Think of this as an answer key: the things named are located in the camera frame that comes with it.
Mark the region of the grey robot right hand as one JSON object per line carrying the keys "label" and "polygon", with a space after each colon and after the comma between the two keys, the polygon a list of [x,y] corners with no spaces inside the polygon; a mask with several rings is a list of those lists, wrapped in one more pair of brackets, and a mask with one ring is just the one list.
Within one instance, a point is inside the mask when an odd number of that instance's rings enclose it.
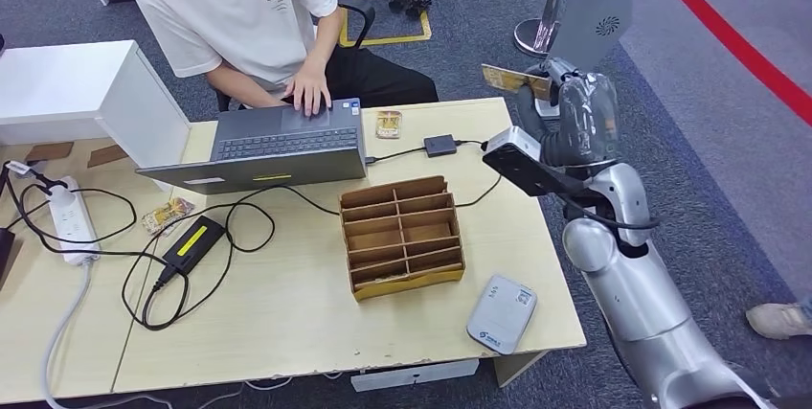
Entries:
{"label": "grey robot right hand", "polygon": [[530,83],[518,93],[521,127],[541,145],[540,159],[552,167],[586,168],[614,162],[619,156],[618,95],[601,73],[584,72],[561,57],[525,73],[545,80],[549,101],[559,108],[556,130],[535,109]]}

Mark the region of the person's left hand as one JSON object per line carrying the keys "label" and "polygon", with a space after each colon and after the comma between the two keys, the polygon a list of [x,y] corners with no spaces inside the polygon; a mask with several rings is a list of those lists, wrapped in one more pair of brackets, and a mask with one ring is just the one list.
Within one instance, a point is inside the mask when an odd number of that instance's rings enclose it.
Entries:
{"label": "person's left hand", "polygon": [[323,59],[309,57],[287,85],[284,98],[306,117],[332,108],[326,66]]}

